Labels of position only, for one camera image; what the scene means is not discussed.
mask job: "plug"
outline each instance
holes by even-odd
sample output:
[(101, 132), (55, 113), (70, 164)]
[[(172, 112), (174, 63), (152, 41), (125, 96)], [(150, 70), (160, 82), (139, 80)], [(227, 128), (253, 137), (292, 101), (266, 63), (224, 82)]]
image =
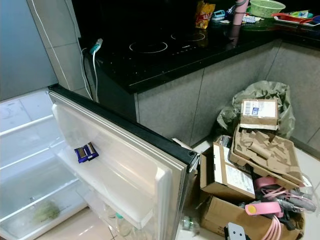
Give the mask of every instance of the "plug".
[(90, 49), (90, 54), (94, 54), (94, 52), (98, 52), (98, 50), (101, 48), (103, 39), (99, 38), (96, 42), (95, 45)]

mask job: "plastic basket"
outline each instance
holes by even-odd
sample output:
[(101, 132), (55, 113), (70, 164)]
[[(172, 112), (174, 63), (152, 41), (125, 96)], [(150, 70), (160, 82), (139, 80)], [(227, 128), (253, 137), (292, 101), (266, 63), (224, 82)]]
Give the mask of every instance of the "plastic basket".
[(251, 0), (251, 14), (261, 18), (273, 18), (271, 14), (279, 13), (286, 5), (272, 0)]

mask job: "refrigerator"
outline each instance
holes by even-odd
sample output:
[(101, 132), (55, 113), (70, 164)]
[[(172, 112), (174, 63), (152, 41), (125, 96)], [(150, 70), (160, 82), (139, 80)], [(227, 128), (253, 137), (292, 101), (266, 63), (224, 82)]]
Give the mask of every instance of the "refrigerator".
[[(148, 240), (175, 239), (196, 152), (58, 84), (0, 112), (1, 237), (35, 239), (89, 206), (106, 228), (113, 212)], [(99, 156), (79, 163), (88, 143)]]

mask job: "white tile wall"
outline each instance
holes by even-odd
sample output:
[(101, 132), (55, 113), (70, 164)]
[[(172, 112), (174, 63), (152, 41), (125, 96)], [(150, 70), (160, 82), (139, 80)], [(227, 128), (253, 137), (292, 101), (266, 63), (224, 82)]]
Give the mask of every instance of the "white tile wall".
[[(32, 0), (27, 0), (45, 48), (50, 48), (45, 32), (35, 15)], [(65, 0), (33, 0), (53, 47), (77, 42), (74, 25)]]
[(46, 51), (49, 55), (51, 64), (55, 71), (55, 74), (59, 80), (59, 84), (64, 88), (68, 88), (66, 83), (69, 83), (70, 90), (75, 91), (82, 89), (85, 86), (84, 80), (81, 75), (80, 67), (80, 51), (77, 43), (72, 43), (63, 46), (54, 47), (55, 54), (57, 55), (61, 64), (62, 70), (60, 69), (59, 63), (55, 57), (55, 54), (51, 48)]
[(32, 0), (27, 0), (27, 2), (59, 84), (68, 89), (67, 79), (70, 90), (82, 89), (85, 84), (81, 76), (80, 49), (76, 37), (76, 32), (78, 36), (80, 33), (71, 0), (33, 0), (65, 77), (36, 15)]

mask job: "cardboard box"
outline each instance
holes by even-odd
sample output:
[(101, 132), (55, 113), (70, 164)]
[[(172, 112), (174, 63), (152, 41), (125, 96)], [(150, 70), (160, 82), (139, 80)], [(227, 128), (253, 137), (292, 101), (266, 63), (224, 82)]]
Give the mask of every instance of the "cardboard box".
[(253, 180), (245, 168), (238, 169), (228, 159), (229, 148), (213, 143), (200, 156), (200, 188), (225, 200), (255, 199)]
[(303, 184), (295, 146), (282, 137), (270, 138), (260, 131), (240, 129), (238, 125), (229, 159), (241, 166), (250, 165), (262, 177), (276, 178), (276, 183), (286, 189), (299, 188)]
[[(266, 234), (271, 219), (264, 216), (249, 216), (246, 211), (230, 202), (213, 197), (209, 206), (204, 209), (201, 220), (201, 227), (221, 236), (225, 236), (224, 227), (228, 223), (234, 223), (244, 228), (251, 240), (261, 240)], [(305, 219), (303, 214), (298, 214), (295, 230), (289, 231), (281, 223), (281, 240), (297, 240), (303, 236), (305, 229)]]
[(277, 99), (242, 100), (240, 127), (246, 129), (278, 129)]

